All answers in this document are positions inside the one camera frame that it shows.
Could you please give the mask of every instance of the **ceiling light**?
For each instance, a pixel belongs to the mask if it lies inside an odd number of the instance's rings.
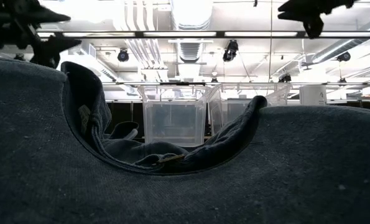
[[[322,32],[320,37],[370,37],[370,32]]]
[[[50,37],[51,35],[55,35],[54,33],[51,33],[51,32],[39,32],[37,33],[39,37],[41,38],[48,38]]]
[[[120,49],[120,53],[118,53],[117,59],[119,60],[119,62],[127,62],[129,60],[127,49]]]
[[[225,32],[225,37],[295,37],[297,32]]]
[[[104,82],[102,85],[117,85],[115,82]]]
[[[158,82],[124,82],[124,85],[160,85]]]
[[[216,32],[172,31],[172,32],[144,32],[145,37],[214,37]]]
[[[236,57],[236,52],[239,50],[237,40],[230,40],[229,45],[224,50],[223,61],[230,62]]]
[[[195,43],[195,44],[212,44],[214,42],[214,40],[178,40],[178,39],[175,39],[175,40],[168,40],[168,43],[170,44],[182,44],[182,43]]]
[[[206,62],[172,62],[174,65],[207,65]]]
[[[134,32],[64,32],[65,37],[135,37]]]

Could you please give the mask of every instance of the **plastic storage container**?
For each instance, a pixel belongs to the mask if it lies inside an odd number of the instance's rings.
[[[265,96],[268,106],[287,105],[291,89],[287,83],[222,83],[212,89],[208,108],[212,134],[236,119],[247,108],[254,96]]]
[[[178,146],[204,143],[207,94],[205,86],[140,86],[145,142]]]

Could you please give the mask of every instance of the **track light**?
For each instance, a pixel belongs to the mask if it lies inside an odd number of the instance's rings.
[[[223,61],[230,62],[236,57],[239,45],[236,40],[230,40],[228,47],[224,50]]]
[[[126,62],[129,60],[129,56],[127,53],[127,49],[120,49],[120,53],[118,53],[117,59],[120,62]]]
[[[346,83],[346,79],[345,78],[340,78],[340,80],[338,80],[338,83]]]
[[[291,75],[289,73],[285,73],[279,76],[279,83],[288,83],[291,82]]]
[[[339,62],[347,62],[347,61],[351,60],[351,54],[349,54],[349,52],[345,52],[345,53],[341,54],[340,56],[338,56],[336,59]]]

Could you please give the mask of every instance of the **ceiling duct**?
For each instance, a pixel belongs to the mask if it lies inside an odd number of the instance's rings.
[[[170,3],[175,30],[208,30],[212,15],[212,0],[170,0]],[[185,63],[197,62],[203,47],[201,43],[179,43],[180,60]]]
[[[370,22],[366,25],[362,26],[359,31],[370,31]],[[304,55],[299,55],[295,57],[292,61],[286,63],[283,67],[280,67],[277,71],[275,71],[274,74],[281,74],[283,70],[286,72],[291,72],[294,69],[300,68],[298,62],[305,62],[308,64],[314,64],[314,63],[322,63],[327,60],[333,59],[348,50],[361,45],[370,39],[351,39],[351,40],[339,40],[335,42],[333,45],[325,48],[324,50],[316,53],[312,58],[304,58]]]
[[[370,31],[370,22],[366,25],[362,26],[360,31],[368,30]],[[315,54],[312,58],[313,63],[322,63],[329,59],[333,59],[348,50],[361,45],[370,39],[351,39],[351,40],[339,40],[335,44],[327,47],[326,49],[322,50],[321,52]]]

